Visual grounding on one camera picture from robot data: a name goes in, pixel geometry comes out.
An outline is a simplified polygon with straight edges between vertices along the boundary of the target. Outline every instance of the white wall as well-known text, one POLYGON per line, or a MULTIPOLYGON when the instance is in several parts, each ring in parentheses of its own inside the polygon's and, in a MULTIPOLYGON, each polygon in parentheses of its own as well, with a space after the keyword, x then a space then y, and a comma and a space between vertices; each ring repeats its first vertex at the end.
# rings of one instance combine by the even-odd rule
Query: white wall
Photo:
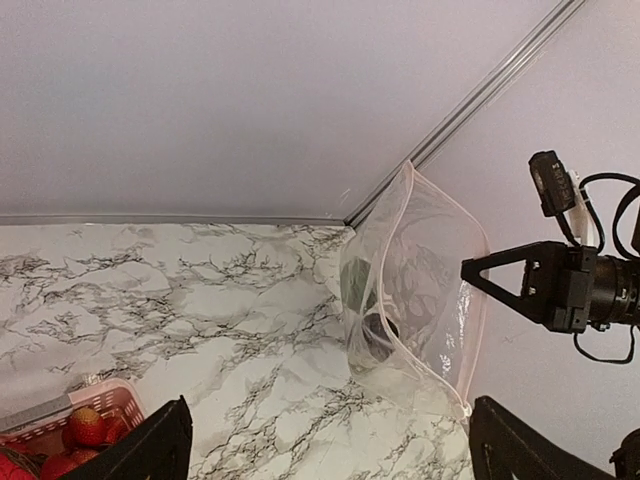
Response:
MULTIPOLYGON (((605 170, 640 176, 639 32, 640 3, 590 2, 425 169, 482 223, 494 250, 561 238, 553 220, 543 218, 529 176, 534 152, 555 149, 583 176, 605 170)), ((626 188, 591 192, 610 225, 626 188)), ((631 210, 633 220, 637 209, 631 210)), ((493 279, 519 289, 521 272, 496 272, 493 279)), ((597 354, 626 356, 626 327, 583 337, 597 354)), ((493 395, 602 468, 610 468, 622 438, 640 428, 640 358, 624 367, 590 362, 570 336, 548 333, 494 301, 473 393, 493 395)))
POLYGON ((0 215, 343 218, 557 0, 4 0, 0 215))

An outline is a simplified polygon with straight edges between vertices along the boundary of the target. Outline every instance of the marble countertop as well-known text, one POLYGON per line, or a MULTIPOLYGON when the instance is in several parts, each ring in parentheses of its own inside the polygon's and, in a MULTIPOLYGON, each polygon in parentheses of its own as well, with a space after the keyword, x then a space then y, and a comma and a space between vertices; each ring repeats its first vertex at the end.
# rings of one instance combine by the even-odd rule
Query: marble countertop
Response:
POLYGON ((351 380, 340 227, 0 227, 0 416, 87 374, 184 395, 191 479, 470 479, 466 437, 351 380))

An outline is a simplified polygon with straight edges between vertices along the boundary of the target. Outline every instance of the pink basket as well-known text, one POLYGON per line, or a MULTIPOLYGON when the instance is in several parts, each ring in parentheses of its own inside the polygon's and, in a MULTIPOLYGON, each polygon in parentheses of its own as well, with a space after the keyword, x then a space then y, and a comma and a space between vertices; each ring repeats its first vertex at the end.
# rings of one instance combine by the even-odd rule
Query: pink basket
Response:
POLYGON ((84 406, 91 406, 105 418, 121 416, 129 429, 145 418, 133 386, 114 378, 0 419, 0 445, 17 442, 29 444, 38 453, 60 453, 64 449, 62 429, 71 412, 84 406))

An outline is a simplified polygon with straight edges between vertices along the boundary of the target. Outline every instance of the clear plastic bag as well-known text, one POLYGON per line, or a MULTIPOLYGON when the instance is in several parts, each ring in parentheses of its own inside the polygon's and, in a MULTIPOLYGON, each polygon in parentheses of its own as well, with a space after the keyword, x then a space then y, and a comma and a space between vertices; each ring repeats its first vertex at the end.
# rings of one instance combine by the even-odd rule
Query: clear plastic bag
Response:
POLYGON ((342 252, 354 379, 402 407, 467 417, 486 295, 460 267, 488 253, 479 223, 407 162, 342 252))

